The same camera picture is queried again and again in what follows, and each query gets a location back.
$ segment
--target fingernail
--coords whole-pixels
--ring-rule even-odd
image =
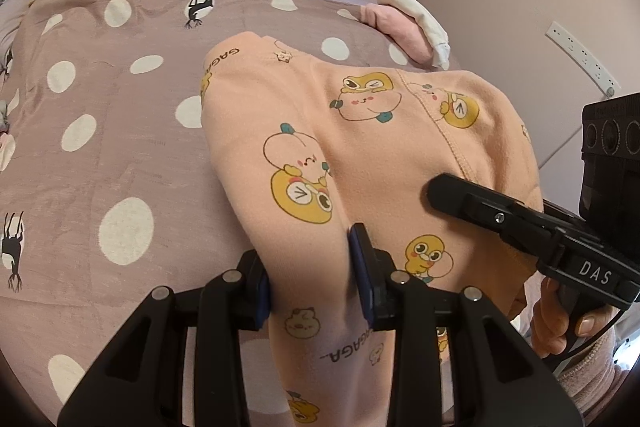
[[[582,319],[580,326],[578,327],[578,336],[584,337],[591,333],[593,330],[593,325],[595,324],[596,319],[594,317],[585,317]]]

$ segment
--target screw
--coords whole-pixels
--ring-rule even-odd
[[[228,270],[222,274],[222,280],[224,282],[238,282],[242,279],[242,273],[238,270]]]
[[[402,270],[396,270],[395,272],[391,272],[391,280],[398,284],[405,284],[409,282],[409,274]]]
[[[169,288],[167,288],[166,286],[158,286],[157,288],[153,289],[153,291],[151,292],[151,296],[156,301],[161,301],[163,299],[166,299],[169,296],[169,293]]]
[[[463,291],[464,296],[473,302],[478,302],[482,298],[482,292],[475,286],[468,286]]]

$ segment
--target human hand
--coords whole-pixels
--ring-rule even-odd
[[[549,354],[559,355],[566,347],[564,334],[569,328],[569,314],[562,308],[556,291],[560,283],[545,277],[540,285],[540,300],[533,306],[531,319],[531,343],[541,359]],[[615,308],[604,306],[583,315],[575,327],[579,337],[592,337],[598,333],[616,313]]]

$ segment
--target camera lens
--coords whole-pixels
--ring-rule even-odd
[[[593,123],[590,123],[587,127],[587,132],[585,136],[585,141],[587,143],[587,147],[592,149],[594,145],[596,145],[596,140],[598,139],[598,130]]]
[[[635,120],[626,126],[626,149],[631,154],[640,152],[640,124]]]
[[[620,128],[615,120],[607,120],[602,126],[602,148],[607,154],[613,154],[620,144]]]

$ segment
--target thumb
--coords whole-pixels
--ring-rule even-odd
[[[604,306],[583,315],[575,325],[575,334],[579,337],[592,337],[609,323],[615,312],[612,306]]]

